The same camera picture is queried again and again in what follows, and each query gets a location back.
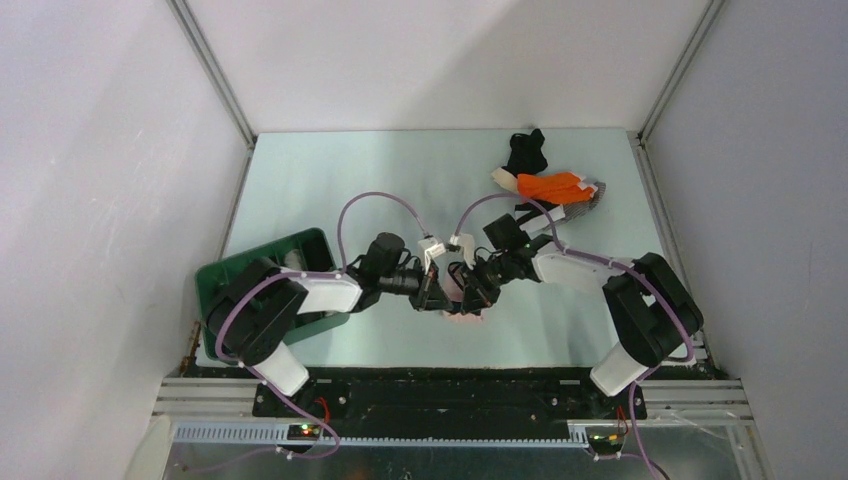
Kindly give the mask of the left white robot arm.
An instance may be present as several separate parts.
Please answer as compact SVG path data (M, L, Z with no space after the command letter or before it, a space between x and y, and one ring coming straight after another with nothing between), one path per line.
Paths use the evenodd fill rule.
M286 335L305 316L359 313L385 294L407 298L416 311L450 309L435 262L445 244L428 235L418 248L413 255L400 237L383 232L342 271L300 271L269 256L253 259L220 288L203 319L218 358L250 369L272 386L290 415L308 414L316 390L286 345Z

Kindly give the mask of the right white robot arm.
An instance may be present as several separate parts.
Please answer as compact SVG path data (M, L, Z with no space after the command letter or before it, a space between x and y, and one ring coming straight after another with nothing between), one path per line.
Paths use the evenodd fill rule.
M592 367L581 392L585 411L606 418L622 403L621 392L673 360L684 347L682 361L694 355L692 337L701 330L703 314L667 260L649 252L637 259L618 259L578 251L552 232L530 236L505 214L484 229L494 253L476 254L472 236L455 232L450 246L462 262L451 274L462 290L462 313L478 313L495 305L504 285L516 280L565 285L602 295L618 341Z

